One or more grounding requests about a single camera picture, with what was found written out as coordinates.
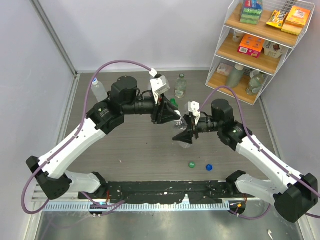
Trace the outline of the clear plastic bottle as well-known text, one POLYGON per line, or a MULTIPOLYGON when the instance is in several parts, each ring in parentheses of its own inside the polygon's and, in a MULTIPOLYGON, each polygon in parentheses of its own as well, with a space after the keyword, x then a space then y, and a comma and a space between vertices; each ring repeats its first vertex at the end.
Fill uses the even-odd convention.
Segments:
MULTIPOLYGON (((187 110, 187 115, 188 115, 189 114, 188 104, 186 104, 186 110, 187 110)), ((174 122, 174 125, 173 125, 174 136, 176 136, 177 134, 181 133, 182 131, 184 131, 186 129, 187 129, 187 123, 184 119, 184 116, 181 115, 181 119, 174 122)), ((183 143, 180 141, 176 141, 176 142, 178 142, 182 148, 189 148, 192 145, 192 144, 187 144, 187 143, 183 143)))

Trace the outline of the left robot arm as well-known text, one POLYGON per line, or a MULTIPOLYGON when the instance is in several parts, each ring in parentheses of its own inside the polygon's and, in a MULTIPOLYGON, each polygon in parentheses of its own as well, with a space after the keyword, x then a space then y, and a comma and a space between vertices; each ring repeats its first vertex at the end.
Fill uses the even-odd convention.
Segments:
POLYGON ((91 145, 107 136, 125 122, 126 115, 150 115, 153 124, 178 121, 178 108, 164 95, 170 88, 165 76, 150 80, 150 96, 140 92, 131 76, 120 77, 107 93, 84 116, 84 121, 59 145, 26 164, 49 200, 65 193, 82 193, 91 198, 106 197, 108 184, 97 172, 88 174, 68 171, 68 167, 91 145))

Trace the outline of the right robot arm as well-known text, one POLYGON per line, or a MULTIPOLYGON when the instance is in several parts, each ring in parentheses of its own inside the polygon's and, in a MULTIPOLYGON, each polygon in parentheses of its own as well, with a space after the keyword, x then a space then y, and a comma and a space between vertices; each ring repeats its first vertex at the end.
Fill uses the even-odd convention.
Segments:
POLYGON ((275 207, 288 222, 307 215, 319 198, 318 180, 285 164, 269 151, 244 125, 235 120, 233 108, 225 99, 211 103, 211 114, 199 112, 197 102, 188 103, 189 113, 175 121, 173 141, 192 145, 200 133, 216 132, 220 141, 253 163, 269 181, 256 179, 238 170, 226 179, 226 193, 233 198, 247 194, 275 207))

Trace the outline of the white bottle cap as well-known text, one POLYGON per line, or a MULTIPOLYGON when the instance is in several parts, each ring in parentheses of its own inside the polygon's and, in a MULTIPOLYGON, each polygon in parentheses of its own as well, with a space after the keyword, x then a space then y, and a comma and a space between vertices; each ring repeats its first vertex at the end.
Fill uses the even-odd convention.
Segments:
POLYGON ((179 110, 175 110, 174 111, 177 115, 179 115, 180 117, 182 116, 179 110))

